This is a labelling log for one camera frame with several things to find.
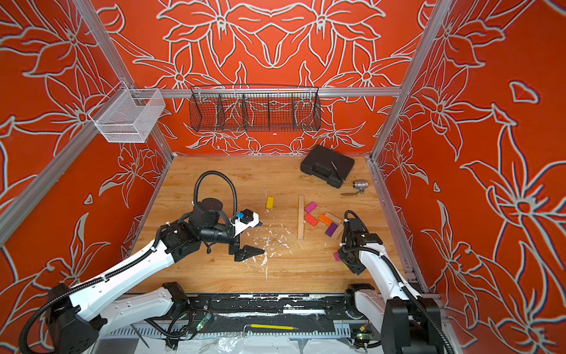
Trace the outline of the red building block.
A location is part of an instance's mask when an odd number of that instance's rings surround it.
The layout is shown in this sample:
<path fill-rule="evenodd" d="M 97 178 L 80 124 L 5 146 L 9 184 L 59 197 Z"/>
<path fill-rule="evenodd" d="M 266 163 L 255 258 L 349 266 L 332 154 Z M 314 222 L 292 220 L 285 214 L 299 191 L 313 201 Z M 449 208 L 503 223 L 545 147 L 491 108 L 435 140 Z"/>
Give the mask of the red building block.
<path fill-rule="evenodd" d="M 304 220 L 313 227 L 316 227 L 318 224 L 318 219 L 314 218 L 311 214 L 305 214 Z"/>

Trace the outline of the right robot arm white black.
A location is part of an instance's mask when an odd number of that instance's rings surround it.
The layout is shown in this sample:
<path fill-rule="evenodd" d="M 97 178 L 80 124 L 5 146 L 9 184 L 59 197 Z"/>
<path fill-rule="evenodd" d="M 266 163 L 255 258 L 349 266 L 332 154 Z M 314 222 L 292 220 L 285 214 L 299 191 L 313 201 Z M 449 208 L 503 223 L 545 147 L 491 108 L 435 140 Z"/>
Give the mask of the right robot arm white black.
<path fill-rule="evenodd" d="M 435 300 L 425 298 L 392 263 L 380 237 L 371 233 L 353 211 L 344 213 L 338 256 L 356 275 L 368 271 L 375 283 L 351 284 L 344 308 L 352 317 L 371 325 L 360 327 L 349 340 L 353 348 L 384 353 L 454 353 L 442 330 L 441 311 Z"/>

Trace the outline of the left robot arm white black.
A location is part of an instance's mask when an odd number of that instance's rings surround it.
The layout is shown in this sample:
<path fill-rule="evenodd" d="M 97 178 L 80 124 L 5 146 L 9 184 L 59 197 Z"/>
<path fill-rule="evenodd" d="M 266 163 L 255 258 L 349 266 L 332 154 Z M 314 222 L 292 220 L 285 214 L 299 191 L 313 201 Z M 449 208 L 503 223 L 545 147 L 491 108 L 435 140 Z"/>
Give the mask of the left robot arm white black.
<path fill-rule="evenodd" d="M 227 215 L 221 201 L 197 200 L 200 185 L 208 176 L 228 180 L 218 171 L 203 173 L 195 184 L 192 211 L 160 226 L 147 246 L 91 280 L 74 287 L 61 283 L 51 289 L 47 302 L 22 328 L 20 352 L 32 353 L 28 336 L 41 316 L 46 317 L 55 353 L 83 353 L 106 333 L 141 320 L 181 313 L 188 301 L 178 283 L 166 283 L 153 292 L 127 300 L 121 297 L 148 277 L 197 252 L 201 246 L 225 244 L 237 262 L 264 254 L 263 249 L 240 244 L 244 231 L 262 225 L 256 212 L 234 209 L 232 215 Z"/>

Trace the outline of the yellow block front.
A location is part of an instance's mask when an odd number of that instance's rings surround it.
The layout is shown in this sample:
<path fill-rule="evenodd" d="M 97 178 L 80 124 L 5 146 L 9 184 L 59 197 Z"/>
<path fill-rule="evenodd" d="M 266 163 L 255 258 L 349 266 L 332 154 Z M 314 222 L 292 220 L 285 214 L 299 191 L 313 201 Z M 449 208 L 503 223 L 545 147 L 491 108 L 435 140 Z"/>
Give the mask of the yellow block front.
<path fill-rule="evenodd" d="M 274 208 L 274 197 L 268 196 L 266 201 L 266 209 L 273 209 Z"/>

